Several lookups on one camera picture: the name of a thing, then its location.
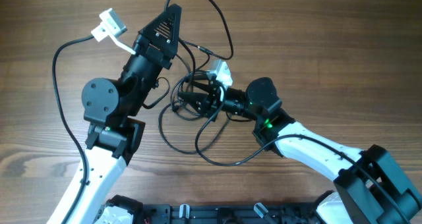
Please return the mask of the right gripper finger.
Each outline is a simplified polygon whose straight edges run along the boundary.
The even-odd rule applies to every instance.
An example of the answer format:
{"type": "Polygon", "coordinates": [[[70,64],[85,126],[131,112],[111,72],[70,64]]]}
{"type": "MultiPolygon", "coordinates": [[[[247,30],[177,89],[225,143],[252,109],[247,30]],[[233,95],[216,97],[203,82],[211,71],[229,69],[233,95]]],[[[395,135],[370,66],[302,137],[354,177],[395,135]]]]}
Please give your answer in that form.
{"type": "Polygon", "coordinates": [[[201,117],[205,116],[205,112],[202,108],[203,104],[206,103],[207,95],[197,92],[180,92],[179,97],[186,103],[188,103],[201,117]]]}
{"type": "Polygon", "coordinates": [[[214,92],[214,85],[211,84],[207,77],[194,77],[193,79],[187,77],[186,79],[184,79],[184,82],[188,84],[185,92],[194,92],[195,88],[202,90],[203,92],[206,92],[208,94],[214,92]]]}

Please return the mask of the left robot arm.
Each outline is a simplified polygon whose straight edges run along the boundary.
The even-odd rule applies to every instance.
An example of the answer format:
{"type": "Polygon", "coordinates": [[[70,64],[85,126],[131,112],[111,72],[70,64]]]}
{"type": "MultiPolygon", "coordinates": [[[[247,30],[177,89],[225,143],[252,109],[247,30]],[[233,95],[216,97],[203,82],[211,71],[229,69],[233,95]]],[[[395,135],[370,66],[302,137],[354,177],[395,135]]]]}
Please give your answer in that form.
{"type": "Polygon", "coordinates": [[[81,162],[49,223],[92,223],[103,200],[137,151],[145,124],[135,119],[162,69],[170,69],[177,54],[182,8],[166,7],[138,32],[132,46],[118,40],[126,26],[113,9],[100,14],[100,24],[89,36],[68,45],[106,37],[129,52],[117,80],[94,78],[86,83],[81,100],[84,120],[90,123],[86,147],[77,142],[81,162]]]}

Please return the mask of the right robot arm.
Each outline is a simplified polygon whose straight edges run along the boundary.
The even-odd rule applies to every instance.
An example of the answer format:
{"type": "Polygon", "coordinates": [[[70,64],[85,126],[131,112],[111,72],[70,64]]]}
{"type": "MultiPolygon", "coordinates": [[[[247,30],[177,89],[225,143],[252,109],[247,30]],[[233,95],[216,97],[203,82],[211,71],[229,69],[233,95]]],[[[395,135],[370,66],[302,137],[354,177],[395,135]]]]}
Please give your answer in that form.
{"type": "Polygon", "coordinates": [[[194,82],[200,92],[179,97],[213,121],[221,111],[255,122],[261,150],[299,161],[336,187],[316,205],[324,223],[409,223],[421,211],[421,193],[390,153],[381,146],[349,147],[317,135],[282,109],[273,81],[252,81],[245,91],[217,80],[194,82]]]}

